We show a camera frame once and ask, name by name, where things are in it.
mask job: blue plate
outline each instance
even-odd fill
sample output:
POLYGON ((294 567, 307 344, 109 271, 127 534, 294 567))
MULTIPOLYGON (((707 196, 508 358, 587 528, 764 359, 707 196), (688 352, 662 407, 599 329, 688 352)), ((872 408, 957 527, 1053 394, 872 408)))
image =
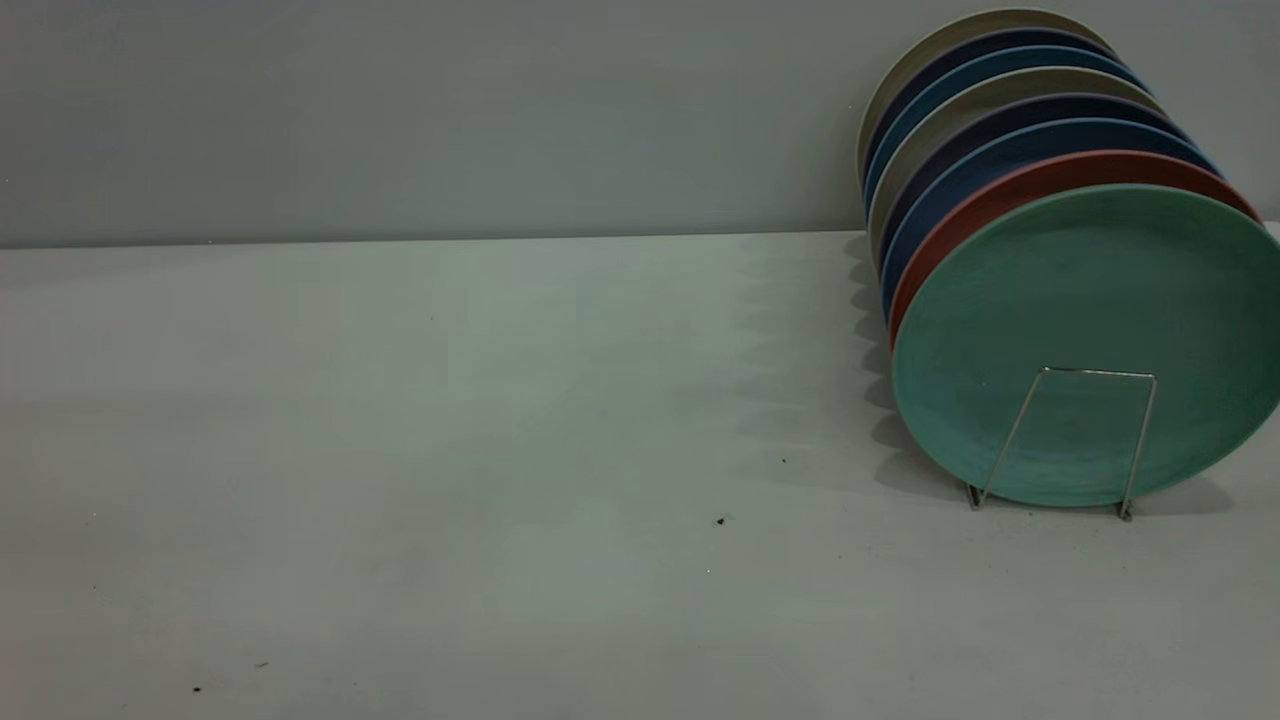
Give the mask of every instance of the blue plate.
MULTIPOLYGON (((1069 118, 1111 118, 1116 120, 1129 120, 1165 131, 1169 135, 1178 136, 1188 143, 1192 143, 1190 138, 1187 137, 1181 128, 1175 126, 1169 118, 1161 115, 1151 108, 1139 105, 1130 100, 1110 95, 1084 92, 1032 97, 1029 100, 1023 100, 1020 102, 1000 108, 998 110, 993 110, 951 136, 951 138, 942 143, 933 152, 933 155, 931 155, 929 159, 911 174, 906 183, 901 186, 902 190, 897 193, 897 197, 890 202, 888 213, 883 218, 876 217, 876 211, 879 206, 872 209, 872 218, 868 225, 869 229, 876 237, 879 238, 893 237, 893 231, 896 231, 897 225, 902 223, 902 218, 906 215, 908 209, 910 209, 911 202, 915 202, 915 199, 924 192, 924 188, 929 187, 929 183, 936 181, 938 176, 947 170, 947 168, 956 164, 956 161, 961 158, 973 152, 978 147, 982 147, 987 142, 1025 127, 1069 118)), ((883 190, 886 192, 892 191, 888 186, 883 190)), ((882 251, 876 258, 877 270, 883 268, 883 250, 887 246, 882 245, 882 251)))
POLYGON ((902 110, 911 104, 911 100, 915 100, 915 96, 923 92, 925 87, 933 85, 933 81, 941 78, 969 60, 977 60, 983 55, 998 53, 1000 50, 1009 50, 1010 47, 1029 47, 1033 45, 1075 47, 1076 50, 1088 50, 1091 53, 1097 53, 1098 55, 1105 55, 1116 61, 1120 60, 1120 58, 1116 58, 1107 46, 1075 35, 1074 32, 1061 29, 1002 29, 998 32, 979 35, 968 42, 961 42, 920 68, 920 72, 915 73, 915 76, 913 76, 911 79, 902 86, 902 90, 893 96, 881 117, 876 118, 876 127, 872 131, 870 142, 867 143, 869 150, 863 156, 863 167, 858 168, 860 172, 858 178, 863 179, 867 177, 867 165, 870 164, 872 151, 877 145, 879 145, 881 138, 884 137, 884 131, 888 129, 888 126, 893 124, 893 120, 902 114, 902 110))
POLYGON ((1185 140, 1156 128, 1106 118, 1053 120, 1015 131, 993 140, 951 165, 911 204, 902 223, 887 236, 884 266, 881 269, 881 302, 888 322, 893 291, 915 249, 933 225, 965 197, 987 183, 1032 163, 1087 150, 1143 150, 1158 152, 1222 173, 1185 140))
POLYGON ((868 146, 872 161, 870 165, 868 165, 867 179, 863 184, 863 201, 867 204, 865 206, 872 206, 872 199, 876 197, 876 187, 879 184, 881 173, 884 172, 884 165, 887 165, 890 158, 893 156, 893 151, 897 150, 897 146, 902 143, 902 140, 905 140, 906 136, 915 129, 915 126, 928 117, 929 113, 937 110, 940 105, 954 97, 956 94, 963 92, 982 81, 1014 70, 1042 67, 1088 68, 1119 77, 1143 90, 1147 90, 1142 81, 1134 77, 1134 74, 1120 63, 1098 55, 1097 53, 1088 53, 1074 47, 1055 47, 1051 45, 1014 47, 1010 50, 992 53, 991 55, 984 55, 977 60, 970 60, 942 76, 934 81, 933 85, 924 88, 924 91, 920 92, 915 100, 911 100, 906 109, 902 110, 902 114, 893 120, 893 124, 891 124, 888 131, 884 132, 884 137, 881 140, 879 145, 873 143, 868 146))

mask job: ceramic plate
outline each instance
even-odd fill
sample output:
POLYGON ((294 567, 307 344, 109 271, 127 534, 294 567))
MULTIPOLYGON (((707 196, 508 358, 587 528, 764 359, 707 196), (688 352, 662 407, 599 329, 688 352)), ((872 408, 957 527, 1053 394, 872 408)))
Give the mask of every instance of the ceramic plate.
POLYGON ((984 184, 1019 168, 1069 152, 1087 150, 1143 150, 1178 158, 1221 176, 1199 150, 1156 128, 1105 118, 1076 118, 1041 123, 983 145, 951 165, 911 204, 902 224, 887 240, 881 269, 884 323, 902 270, 924 237, 966 197, 984 184))
POLYGON ((859 173, 861 173, 858 176, 858 179, 863 179, 865 177, 865 165, 870 161, 870 155, 874 152, 874 147, 879 145, 881 138, 884 136, 884 131, 888 129, 893 120, 902 114, 902 110, 906 109, 911 100, 915 100, 915 97, 923 92, 925 87, 929 87, 942 76, 970 60, 977 60, 978 58, 998 53, 1001 50, 1009 50, 1012 47, 1032 47, 1037 45, 1075 47, 1076 50, 1087 50, 1089 53, 1105 55, 1112 60, 1116 59, 1107 47, 1098 45, 1087 37, 1060 29, 1002 29, 975 37, 968 42, 961 42, 942 55, 938 55, 928 65, 922 68, 920 72, 915 73, 902 90, 893 96, 893 100, 890 101, 888 106, 884 108, 884 113, 881 114, 881 117, 874 122, 870 141, 867 143, 867 147, 870 150, 868 150, 867 156, 863 158, 863 167, 858 169, 859 173))
MULTIPOLYGON (((884 165, 881 183, 883 184, 883 178, 901 177, 905 179, 910 177, 940 145, 982 115, 1021 100, 1062 92, 1112 95, 1165 114, 1155 99, 1140 87, 1107 73, 1085 68, 1015 70, 965 90, 920 120, 920 124, 915 126, 915 129, 906 136, 906 140, 884 165)), ((876 193, 872 197, 872 206, 891 200, 891 197, 881 197, 879 193, 876 193)), ((872 258, 877 258, 881 238, 872 238, 872 258)))
MULTIPOLYGON (((1044 366, 1153 373, 1133 495, 1192 477, 1280 398, 1280 245, 1202 195, 1107 184, 1037 200, 984 227, 924 282, 892 360, 902 420, 942 468, 982 486, 1044 366)), ((1148 383, 1050 375, 992 493, 1117 502, 1148 383)))
POLYGON ((920 123, 920 120, 927 118, 929 113, 938 109, 940 105, 951 97, 955 97, 957 94, 964 92, 965 88, 973 87, 984 79, 991 79, 996 76, 1002 76, 1014 70, 1042 67, 1089 68, 1129 81, 1130 83, 1147 90, 1143 87, 1142 82, 1134 77, 1132 72, 1129 72, 1129 68, 1125 68, 1115 60, 1103 58, 1097 53, 1076 50, 1074 47, 1055 47, 1052 45, 1014 47, 983 55, 977 60, 970 60, 942 76, 933 85, 924 88, 924 91, 920 92, 920 95, 918 95, 915 100, 913 100, 911 104, 902 110, 897 119, 893 120, 893 124, 884 132, 884 137, 881 140, 879 145, 873 143, 868 146, 868 150, 872 154, 872 161, 867 168, 867 179, 863 186, 863 201, 865 205, 870 208, 872 193, 878 192, 877 184, 879 183, 881 173, 884 172, 884 163, 887 163, 893 155, 893 151, 902 142, 902 138, 905 138, 908 133, 910 133, 911 129, 920 123))
POLYGON ((1042 160, 1009 173, 966 197, 934 225, 911 255, 890 304, 888 338, 897 341, 902 315, 938 263, 1005 213, 1028 202, 1096 184, 1147 183, 1187 190, 1230 205, 1261 223, 1258 214, 1222 178, 1183 160, 1135 150, 1091 150, 1042 160))
POLYGON ((1064 94, 1014 102, 978 118, 951 136, 924 160, 915 173, 905 178, 905 182, 904 179, 890 178, 887 176, 882 178, 881 191, 886 193, 884 199, 888 202, 879 202, 872 206, 872 217, 867 223, 867 232, 870 233, 873 241, 874 238, 886 236, 892 237, 893 231, 902 222, 902 215, 906 214, 911 202, 915 202, 915 199, 924 192, 924 188, 946 172, 947 168, 956 164, 960 158, 964 158, 987 142, 1025 127, 1068 118, 1129 120, 1162 129, 1190 142, 1187 135, 1169 118, 1144 105, 1119 97, 1064 94))
POLYGON ((1073 32, 1111 50, 1111 46, 1097 32, 1071 18, 1065 18, 1048 10, 1006 8, 960 18, 916 42, 905 55, 893 63, 893 67, 881 79, 879 86, 867 104, 867 109, 863 111, 863 120, 858 131, 856 167, 863 167, 863 158, 867 156, 867 145, 870 141, 876 120, 879 119, 884 113, 884 108, 888 106, 915 73, 928 65, 931 60, 961 42, 989 32, 1023 27, 1043 27, 1073 32))

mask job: metal wire plate stand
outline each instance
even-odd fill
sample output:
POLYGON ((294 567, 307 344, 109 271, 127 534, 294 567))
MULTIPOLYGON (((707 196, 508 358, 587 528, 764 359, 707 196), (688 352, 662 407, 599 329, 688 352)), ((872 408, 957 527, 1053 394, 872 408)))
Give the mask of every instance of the metal wire plate stand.
POLYGON ((1036 373, 1036 379, 1032 380, 1032 387, 1027 389, 1027 397, 1023 398, 1023 406, 1018 410, 1018 416, 1014 418, 1014 427, 1009 429, 1009 436, 1005 437, 1005 445, 1000 448, 1000 455, 996 456, 996 464, 991 468, 991 474, 987 475, 987 482, 979 488, 977 486, 965 484, 965 492, 969 495, 969 507, 972 510, 982 510, 983 502, 987 501, 987 493, 991 491, 992 483, 996 480, 996 475, 1000 473, 1000 465, 1005 461, 1005 455, 1009 454, 1009 447, 1014 442, 1014 436, 1018 434, 1018 427, 1023 423, 1023 416, 1027 415, 1027 409, 1030 407, 1032 398, 1036 396, 1036 389, 1039 388, 1041 379, 1050 373, 1070 373, 1079 375, 1105 375, 1112 378, 1128 378, 1135 380, 1144 380, 1149 383, 1151 389, 1147 392, 1147 410, 1142 414, 1142 428, 1138 432, 1138 445, 1133 451, 1133 461, 1129 464, 1129 479, 1124 486, 1124 496, 1120 502, 1116 503, 1116 515, 1129 523, 1133 520, 1133 479, 1138 475, 1138 465, 1142 462, 1142 448, 1147 443, 1147 428, 1151 425, 1151 409, 1156 404, 1156 388, 1158 387, 1158 380, 1156 375, 1151 373, 1126 373, 1120 370, 1089 370, 1083 368, 1041 368, 1036 373))

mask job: gray wall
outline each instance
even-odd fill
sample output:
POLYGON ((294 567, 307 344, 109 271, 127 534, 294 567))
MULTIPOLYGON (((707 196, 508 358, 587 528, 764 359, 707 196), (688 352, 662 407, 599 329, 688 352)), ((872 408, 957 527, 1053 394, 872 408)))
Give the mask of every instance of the gray wall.
MULTIPOLYGON (((856 227, 863 104, 969 0, 0 0, 0 243, 856 227)), ((1267 217, 1280 3, 1046 3, 1267 217)))

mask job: green plate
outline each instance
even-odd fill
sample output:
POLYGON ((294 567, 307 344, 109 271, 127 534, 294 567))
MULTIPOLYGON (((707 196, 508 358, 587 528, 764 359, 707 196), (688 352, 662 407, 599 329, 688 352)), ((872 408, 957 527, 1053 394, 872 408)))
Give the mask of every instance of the green plate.
MULTIPOLYGON (((1158 378, 1134 496, 1204 470, 1280 400, 1280 246, 1239 210, 1174 188, 1030 202, 925 281, 899 331, 893 392, 924 451, 982 487, 1044 366, 1158 378)), ((1120 501, 1148 389, 1046 374, 989 492, 1120 501)))

